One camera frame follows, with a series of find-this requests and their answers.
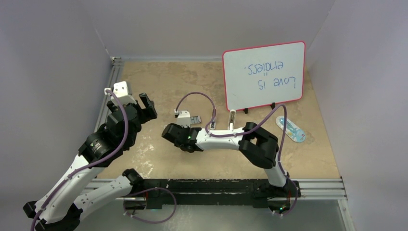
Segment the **pink and white stapler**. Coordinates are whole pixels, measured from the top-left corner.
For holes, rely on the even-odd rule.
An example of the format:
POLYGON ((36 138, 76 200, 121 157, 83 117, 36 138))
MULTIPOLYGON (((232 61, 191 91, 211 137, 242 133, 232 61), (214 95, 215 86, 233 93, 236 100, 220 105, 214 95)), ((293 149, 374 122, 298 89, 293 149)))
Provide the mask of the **pink and white stapler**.
POLYGON ((210 124, 209 124, 210 130, 214 130, 216 128, 216 114, 217 114, 216 109, 213 109, 212 117, 211 117, 210 124))

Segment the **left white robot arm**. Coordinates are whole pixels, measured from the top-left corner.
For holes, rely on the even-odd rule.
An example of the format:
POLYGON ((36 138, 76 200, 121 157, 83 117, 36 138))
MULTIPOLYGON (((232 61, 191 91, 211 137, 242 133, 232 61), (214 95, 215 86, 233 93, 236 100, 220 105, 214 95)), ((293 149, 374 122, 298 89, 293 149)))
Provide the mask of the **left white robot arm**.
POLYGON ((154 102, 146 93, 139 95, 142 104, 138 104, 131 93, 105 92, 111 96, 107 121, 87 137, 53 188, 41 199, 24 205, 24 212, 32 219, 31 230, 73 231, 112 200, 142 194, 144 179, 132 168, 104 186, 84 192, 96 176, 135 144, 142 124, 157 118, 154 102))

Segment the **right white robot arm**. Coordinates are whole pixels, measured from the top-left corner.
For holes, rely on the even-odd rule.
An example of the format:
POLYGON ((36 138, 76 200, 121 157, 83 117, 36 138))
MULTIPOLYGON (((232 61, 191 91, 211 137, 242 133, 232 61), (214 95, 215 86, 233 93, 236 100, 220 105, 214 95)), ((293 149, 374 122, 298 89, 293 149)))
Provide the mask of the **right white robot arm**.
POLYGON ((233 130, 211 130, 168 124, 162 138, 179 149, 193 153, 207 150, 240 151, 254 166, 264 169, 271 192, 281 196, 289 189, 287 176, 280 167, 278 138, 254 122, 233 130))

